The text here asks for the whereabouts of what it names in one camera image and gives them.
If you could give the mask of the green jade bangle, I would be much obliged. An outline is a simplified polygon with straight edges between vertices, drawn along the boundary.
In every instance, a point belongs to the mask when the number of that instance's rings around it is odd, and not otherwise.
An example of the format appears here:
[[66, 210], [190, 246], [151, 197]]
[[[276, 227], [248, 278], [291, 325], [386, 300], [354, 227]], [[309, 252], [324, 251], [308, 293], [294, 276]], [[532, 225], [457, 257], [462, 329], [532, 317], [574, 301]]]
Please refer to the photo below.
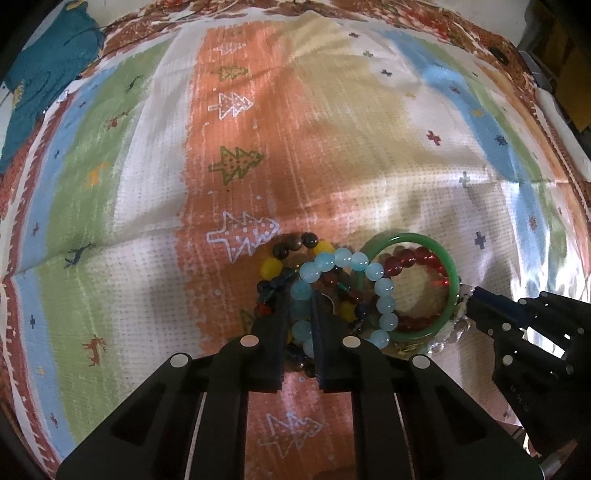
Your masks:
[[456, 304], [460, 297], [460, 278], [457, 266], [451, 255], [435, 239], [413, 232], [394, 232], [389, 230], [381, 232], [368, 240], [361, 251], [370, 260], [374, 260], [381, 251], [392, 245], [401, 243], [414, 243], [429, 249], [441, 262], [448, 274], [448, 299], [442, 313], [432, 321], [431, 325], [417, 332], [399, 332], [394, 330], [390, 333], [391, 340], [398, 343], [415, 343], [425, 338], [434, 337], [454, 316]]

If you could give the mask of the colourful striped patterned blanket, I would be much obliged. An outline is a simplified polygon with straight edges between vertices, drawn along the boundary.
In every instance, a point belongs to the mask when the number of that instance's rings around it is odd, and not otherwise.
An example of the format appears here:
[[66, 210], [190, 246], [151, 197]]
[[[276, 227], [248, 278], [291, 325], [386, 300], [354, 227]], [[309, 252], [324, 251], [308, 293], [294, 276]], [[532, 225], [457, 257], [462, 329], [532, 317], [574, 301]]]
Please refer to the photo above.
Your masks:
[[590, 183], [506, 39], [419, 1], [162, 2], [1, 174], [1, 405], [44, 475], [168, 355], [249, 332], [291, 235], [436, 240], [512, 298], [590, 296]]

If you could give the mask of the teal blue cloth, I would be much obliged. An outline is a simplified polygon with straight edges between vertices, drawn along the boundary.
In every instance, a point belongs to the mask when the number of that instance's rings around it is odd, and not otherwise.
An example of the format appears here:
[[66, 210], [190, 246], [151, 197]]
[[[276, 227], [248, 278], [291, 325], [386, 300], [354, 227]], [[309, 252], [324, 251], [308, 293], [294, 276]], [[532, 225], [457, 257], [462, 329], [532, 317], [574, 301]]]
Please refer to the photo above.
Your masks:
[[98, 58], [104, 33], [85, 1], [66, 2], [40, 37], [17, 56], [4, 83], [13, 106], [1, 151], [5, 174], [37, 120], [68, 85]]

